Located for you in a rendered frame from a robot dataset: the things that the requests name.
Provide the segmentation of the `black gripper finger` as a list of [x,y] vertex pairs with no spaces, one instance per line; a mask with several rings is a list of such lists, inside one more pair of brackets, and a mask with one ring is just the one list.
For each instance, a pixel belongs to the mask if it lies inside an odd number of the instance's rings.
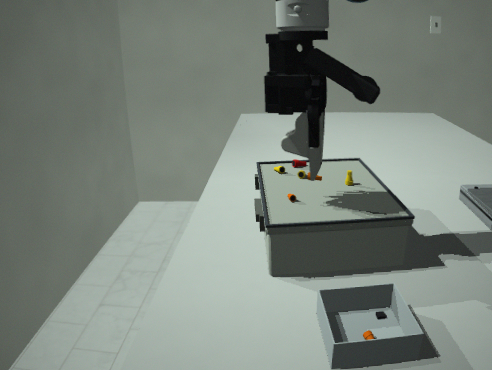
[[[295,131],[282,138],[284,151],[309,159],[310,180],[314,181],[321,168],[321,119],[320,90],[313,90],[307,115],[299,116],[295,121]],[[309,138],[309,147],[308,147]]]
[[[301,115],[307,115],[307,112],[306,113],[301,113]],[[321,112],[321,116],[320,116],[320,119],[321,119],[321,124],[322,124],[322,131],[321,131],[321,165],[322,165],[322,157],[323,157],[323,141],[324,141],[324,124],[325,124],[325,109],[323,112]],[[295,129],[294,129],[295,130]],[[289,134],[292,134],[294,132],[294,130],[286,133],[285,136],[289,135]]]

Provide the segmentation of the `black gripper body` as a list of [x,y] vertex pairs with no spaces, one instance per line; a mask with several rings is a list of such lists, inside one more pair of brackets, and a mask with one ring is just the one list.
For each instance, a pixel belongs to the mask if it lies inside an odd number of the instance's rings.
[[[321,116],[327,101],[326,77],[304,63],[308,52],[314,48],[313,40],[328,40],[328,31],[266,34],[270,71],[264,76],[265,112],[279,115],[306,113],[308,105],[312,105],[313,90],[320,90]],[[301,52],[296,44],[302,46]]]

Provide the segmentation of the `grey tool case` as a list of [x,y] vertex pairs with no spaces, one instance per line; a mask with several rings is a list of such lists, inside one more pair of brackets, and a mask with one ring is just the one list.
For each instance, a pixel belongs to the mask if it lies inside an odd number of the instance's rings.
[[[271,276],[404,264],[415,216],[360,158],[322,159],[321,181],[307,179],[309,160],[292,161],[257,162],[255,216]],[[353,185],[345,184],[348,170]]]

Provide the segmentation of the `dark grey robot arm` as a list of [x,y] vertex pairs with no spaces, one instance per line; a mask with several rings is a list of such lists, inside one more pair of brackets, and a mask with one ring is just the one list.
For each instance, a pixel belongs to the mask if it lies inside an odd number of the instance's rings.
[[[325,31],[328,27],[328,0],[276,0],[276,28],[281,31]],[[304,63],[355,94],[360,101],[373,104],[380,94],[374,79],[360,75],[318,48],[310,49]]]

